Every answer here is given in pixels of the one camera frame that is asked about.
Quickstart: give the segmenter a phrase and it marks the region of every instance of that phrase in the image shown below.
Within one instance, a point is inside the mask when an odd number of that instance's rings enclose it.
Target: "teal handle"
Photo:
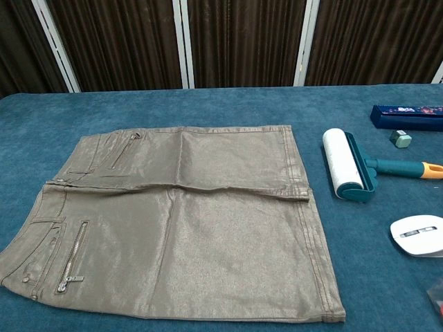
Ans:
[[[365,159],[366,166],[371,167],[377,173],[420,178],[424,173],[424,165],[417,161],[398,161],[383,159]]]

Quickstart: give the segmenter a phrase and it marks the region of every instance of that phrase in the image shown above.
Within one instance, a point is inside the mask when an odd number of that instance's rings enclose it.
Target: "blue tablecloth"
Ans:
[[[414,214],[443,216],[443,180],[379,176],[366,204],[334,196],[322,134],[340,127],[377,158],[443,164],[443,133],[409,131],[397,149],[375,129],[373,104],[443,104],[443,84],[196,89],[17,94],[0,100],[0,250],[18,232],[45,180],[80,136],[132,127],[292,125],[325,229],[344,324],[141,320],[51,308],[0,288],[0,331],[441,331],[426,290],[443,259],[414,258],[390,237],[390,224]]]

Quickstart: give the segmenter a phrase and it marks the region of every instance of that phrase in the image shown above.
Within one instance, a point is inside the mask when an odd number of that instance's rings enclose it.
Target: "zipper pocket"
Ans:
[[[88,223],[88,221],[83,221],[82,225],[80,225],[80,229],[78,230],[77,236],[75,237],[71,252],[69,253],[68,261],[66,262],[66,265],[64,267],[62,277],[60,278],[60,282],[57,287],[57,293],[66,292],[69,282],[82,282],[84,279],[84,277],[81,276],[71,276],[71,271],[80,246],[83,243]]]
[[[133,133],[130,137],[129,140],[127,141],[125,147],[123,148],[123,150],[119,153],[119,155],[117,156],[117,158],[113,161],[113,163],[111,164],[111,169],[115,169],[116,165],[118,163],[118,161],[121,159],[121,157],[125,154],[125,152],[131,147],[132,143],[135,140],[139,140],[141,138],[141,135],[139,133]]]

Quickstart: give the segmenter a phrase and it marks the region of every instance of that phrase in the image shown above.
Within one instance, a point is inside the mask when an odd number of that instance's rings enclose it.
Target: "lint roller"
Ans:
[[[323,145],[335,194],[341,199],[367,202],[377,186],[377,173],[411,178],[443,178],[443,166],[425,162],[373,159],[351,133],[333,128],[323,134]]]

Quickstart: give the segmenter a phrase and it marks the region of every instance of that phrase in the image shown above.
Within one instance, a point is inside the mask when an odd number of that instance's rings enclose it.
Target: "lint roller handle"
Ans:
[[[366,166],[377,173],[394,174],[410,178],[443,178],[443,166],[417,161],[366,159]]]

